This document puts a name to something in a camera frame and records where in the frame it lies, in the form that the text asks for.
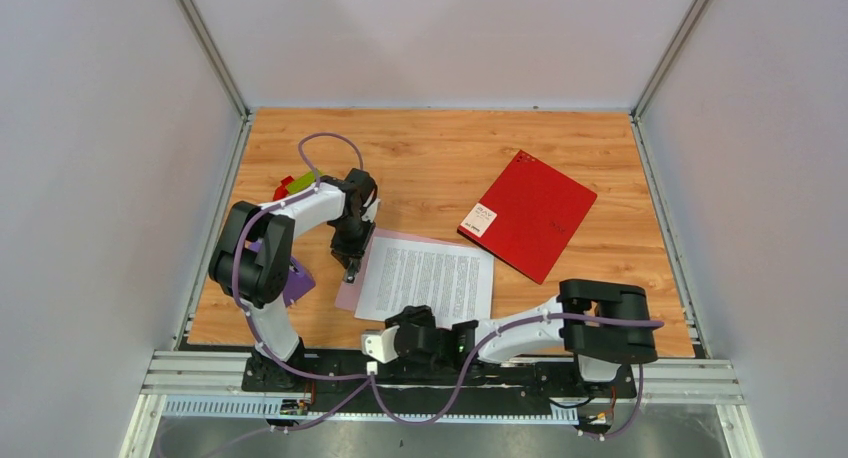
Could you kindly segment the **red folder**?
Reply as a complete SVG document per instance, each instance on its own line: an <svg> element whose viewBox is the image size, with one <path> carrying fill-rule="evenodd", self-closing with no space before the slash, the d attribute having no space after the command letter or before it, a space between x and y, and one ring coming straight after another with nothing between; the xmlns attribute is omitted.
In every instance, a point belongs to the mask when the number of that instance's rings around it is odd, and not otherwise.
<svg viewBox="0 0 848 458"><path fill-rule="evenodd" d="M596 200L596 192L520 150L457 232L541 284Z"/></svg>

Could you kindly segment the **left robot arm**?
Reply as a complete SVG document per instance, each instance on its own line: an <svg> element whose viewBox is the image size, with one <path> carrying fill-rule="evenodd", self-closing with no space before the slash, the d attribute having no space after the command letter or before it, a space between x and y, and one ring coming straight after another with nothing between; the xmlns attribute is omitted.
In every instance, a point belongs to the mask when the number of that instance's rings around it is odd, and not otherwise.
<svg viewBox="0 0 848 458"><path fill-rule="evenodd" d="M242 310L255 348L271 359L268 378L283 391L298 389L306 364L302 344L283 302L294 241L328 225L330 252L352 283L375 230L378 186L364 170L343 179L322 176L308 189L261 205L240 201L230 209L208 265L208 276Z"/></svg>

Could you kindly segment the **printed paper sheet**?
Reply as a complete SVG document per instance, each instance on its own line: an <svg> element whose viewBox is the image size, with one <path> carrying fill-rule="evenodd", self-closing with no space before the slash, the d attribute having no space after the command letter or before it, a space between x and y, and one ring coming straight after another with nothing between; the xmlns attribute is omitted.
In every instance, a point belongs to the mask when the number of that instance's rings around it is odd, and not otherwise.
<svg viewBox="0 0 848 458"><path fill-rule="evenodd" d="M354 316L383 321L427 306L436 325L491 317L494 257L472 247L376 237Z"/></svg>

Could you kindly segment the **pink paper sheet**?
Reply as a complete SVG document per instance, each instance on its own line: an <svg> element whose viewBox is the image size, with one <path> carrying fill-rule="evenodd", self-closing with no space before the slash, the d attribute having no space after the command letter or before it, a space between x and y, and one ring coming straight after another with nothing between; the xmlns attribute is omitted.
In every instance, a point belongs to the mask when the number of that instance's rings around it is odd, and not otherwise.
<svg viewBox="0 0 848 458"><path fill-rule="evenodd" d="M373 240L375 240L376 238L389 238L396 240L407 240L412 242L450 245L450 242L447 241L422 237L398 231L392 231L384 228L375 229L373 234ZM364 283L364 277L368 267L368 261L370 259L371 248L372 245L369 244L363 256L363 261L361 263L359 273L357 274L354 281L352 283L343 282L340 285L339 291L335 299L335 306L337 308L351 312L353 312L357 308L359 297Z"/></svg>

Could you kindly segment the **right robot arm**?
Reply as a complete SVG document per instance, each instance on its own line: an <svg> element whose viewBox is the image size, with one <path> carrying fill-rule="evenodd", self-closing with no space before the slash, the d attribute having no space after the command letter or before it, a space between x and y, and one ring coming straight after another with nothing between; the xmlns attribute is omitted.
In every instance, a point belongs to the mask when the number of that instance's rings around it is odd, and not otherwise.
<svg viewBox="0 0 848 458"><path fill-rule="evenodd" d="M408 306L387 319L383 330L363 337L362 351L380 364L410 362L469 372L476 364L501 365L561 346L577 361L570 370L573 386L592 396L609 385L621 366L655 362L654 333L663 325L651 318L642 287L568 279L539 306L448 328L436 324L428 306Z"/></svg>

